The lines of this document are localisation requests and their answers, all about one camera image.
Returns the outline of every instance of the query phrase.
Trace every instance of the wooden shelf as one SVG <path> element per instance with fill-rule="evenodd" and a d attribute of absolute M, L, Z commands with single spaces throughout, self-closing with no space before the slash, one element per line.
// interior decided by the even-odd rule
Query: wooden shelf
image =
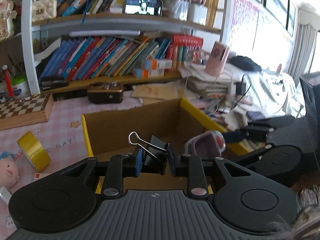
<path fill-rule="evenodd" d="M 33 31 L 48 30 L 49 36 L 66 35 L 72 31 L 89 30 L 141 30 L 141 31 L 171 31 L 176 29 L 199 30 L 221 34 L 220 29 L 196 24 L 189 21 L 179 21 L 165 16 L 110 14 L 99 13 L 87 15 L 71 15 L 36 21 L 32 23 Z"/>
<path fill-rule="evenodd" d="M 138 84 L 138 83 L 169 82 L 169 81 L 174 81 L 180 78 L 181 78 L 181 75 L 179 71 L 172 71 L 170 73 L 165 74 L 163 77 L 150 77 L 150 78 L 135 78 L 134 76 L 116 76 L 116 77 L 102 76 L 94 79 L 70 81 L 69 86 L 67 87 L 47 90 L 41 93 L 56 94 L 56 93 L 86 89 L 91 83 L 94 83 L 94 82 L 119 82 L 123 84 Z"/>

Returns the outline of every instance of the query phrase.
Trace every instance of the stack of papers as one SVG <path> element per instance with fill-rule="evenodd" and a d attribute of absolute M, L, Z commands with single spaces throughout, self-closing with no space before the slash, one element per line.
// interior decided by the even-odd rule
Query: stack of papers
<path fill-rule="evenodd" d="M 204 69 L 205 65 L 196 64 L 178 69 L 183 78 L 188 77 L 187 87 L 204 97 L 224 97 L 232 83 L 241 81 L 241 78 L 234 77 L 233 72 L 228 69 L 224 69 L 218 77 L 208 75 Z"/>

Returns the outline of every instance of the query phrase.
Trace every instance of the desk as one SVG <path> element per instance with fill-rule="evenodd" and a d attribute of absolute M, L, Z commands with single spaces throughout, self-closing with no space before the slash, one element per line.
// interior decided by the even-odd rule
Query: desk
<path fill-rule="evenodd" d="M 131 91 L 125 92 L 121 104 L 94 105 L 86 97 L 57 101 L 53 104 L 49 122 L 0 131 L 0 153 L 8 151 L 15 154 L 19 169 L 20 179 L 9 191 L 14 193 L 33 182 L 37 173 L 17 145 L 17 139 L 27 131 L 33 132 L 50 155 L 50 164 L 41 172 L 51 174 L 87 157 L 81 114 L 141 106 L 138 99 L 131 98 L 131 94 Z M 0 240 L 15 230 L 8 206 L 0 200 Z"/>

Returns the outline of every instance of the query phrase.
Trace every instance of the red marker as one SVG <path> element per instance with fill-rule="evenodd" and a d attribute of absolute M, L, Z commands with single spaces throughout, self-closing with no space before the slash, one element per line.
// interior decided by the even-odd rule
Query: red marker
<path fill-rule="evenodd" d="M 12 86 L 11 86 L 11 82 L 10 82 L 10 77 L 9 77 L 9 73 L 8 73 L 8 66 L 7 65 L 3 65 L 2 67 L 3 69 L 3 76 L 4 76 L 4 81 L 7 85 L 7 91 L 8 91 L 8 95 L 10 98 L 13 97 L 13 89 L 12 89 Z"/>

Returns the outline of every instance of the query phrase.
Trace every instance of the figurine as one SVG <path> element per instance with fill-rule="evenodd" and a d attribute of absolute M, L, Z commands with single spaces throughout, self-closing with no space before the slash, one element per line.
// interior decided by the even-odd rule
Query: figurine
<path fill-rule="evenodd" d="M 19 180 L 17 165 L 11 157 L 0 159 L 0 187 L 10 188 Z"/>
<path fill-rule="evenodd" d="M 13 1 L 0 0 L 0 41 L 14 34 L 12 19 L 15 19 L 17 12 L 13 10 L 13 6 Z"/>

